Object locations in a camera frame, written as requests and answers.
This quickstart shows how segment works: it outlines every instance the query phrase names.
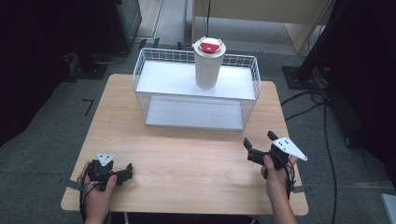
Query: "wooden tabletop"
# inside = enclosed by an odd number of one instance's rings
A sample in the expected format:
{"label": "wooden tabletop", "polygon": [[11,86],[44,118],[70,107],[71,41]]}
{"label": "wooden tabletop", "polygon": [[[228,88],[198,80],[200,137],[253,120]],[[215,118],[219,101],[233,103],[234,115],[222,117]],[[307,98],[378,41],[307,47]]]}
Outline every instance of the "wooden tabletop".
{"label": "wooden tabletop", "polygon": [[[288,136],[272,82],[262,92],[242,132],[146,126],[134,95],[131,75],[112,75],[71,176],[76,180],[96,153],[115,155],[113,171],[131,162],[134,177],[117,187],[111,211],[270,215],[260,165],[247,160],[245,137],[268,151],[271,130]],[[301,186],[298,168],[296,186]],[[78,210],[78,191],[66,189],[64,210]],[[296,216],[306,215],[303,193],[290,195]]]}

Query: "forearm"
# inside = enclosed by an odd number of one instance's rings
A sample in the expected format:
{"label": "forearm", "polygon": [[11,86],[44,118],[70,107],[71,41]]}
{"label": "forearm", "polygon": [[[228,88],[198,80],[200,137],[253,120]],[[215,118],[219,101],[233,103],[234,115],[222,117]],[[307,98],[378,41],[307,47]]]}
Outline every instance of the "forearm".
{"label": "forearm", "polygon": [[297,223],[287,197],[280,196],[276,199],[270,199],[270,201],[276,224]]}

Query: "black stand base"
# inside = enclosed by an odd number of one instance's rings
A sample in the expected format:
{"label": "black stand base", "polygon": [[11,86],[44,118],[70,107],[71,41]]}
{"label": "black stand base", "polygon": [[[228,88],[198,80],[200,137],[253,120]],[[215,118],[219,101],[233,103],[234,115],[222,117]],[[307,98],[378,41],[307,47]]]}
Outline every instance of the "black stand base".
{"label": "black stand base", "polygon": [[310,76],[306,81],[302,82],[297,79],[297,71],[299,67],[282,66],[283,75],[288,82],[289,89],[297,90],[318,90],[319,86],[313,76]]}
{"label": "black stand base", "polygon": [[89,69],[81,69],[79,62],[73,67],[68,78],[103,79],[108,64],[97,63]]}

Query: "cup lid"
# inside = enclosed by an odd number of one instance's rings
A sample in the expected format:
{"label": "cup lid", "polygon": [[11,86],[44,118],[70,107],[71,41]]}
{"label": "cup lid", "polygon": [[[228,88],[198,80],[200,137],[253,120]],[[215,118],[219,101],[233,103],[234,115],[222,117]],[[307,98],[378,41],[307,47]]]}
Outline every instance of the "cup lid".
{"label": "cup lid", "polygon": [[199,48],[205,53],[214,53],[221,48],[221,40],[211,37],[202,37]]}

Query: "person's left hand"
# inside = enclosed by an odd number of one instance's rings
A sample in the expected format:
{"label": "person's left hand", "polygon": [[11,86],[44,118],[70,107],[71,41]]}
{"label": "person's left hand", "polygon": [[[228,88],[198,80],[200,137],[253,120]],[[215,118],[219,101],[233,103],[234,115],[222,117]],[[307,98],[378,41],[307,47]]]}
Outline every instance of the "person's left hand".
{"label": "person's left hand", "polygon": [[[85,163],[84,169],[82,170],[79,176],[84,175],[84,172],[89,164],[90,164],[89,161]],[[91,182],[90,177],[86,176],[84,184],[90,182]],[[85,202],[83,203],[85,206],[85,213],[87,216],[85,219],[85,223],[100,223],[100,224],[105,223],[107,214],[110,211],[111,195],[113,194],[113,190],[116,188],[116,183],[117,183],[117,176],[112,175],[107,180],[105,191],[96,189],[92,185],[87,185],[85,187],[83,191],[83,196],[85,197]]]}

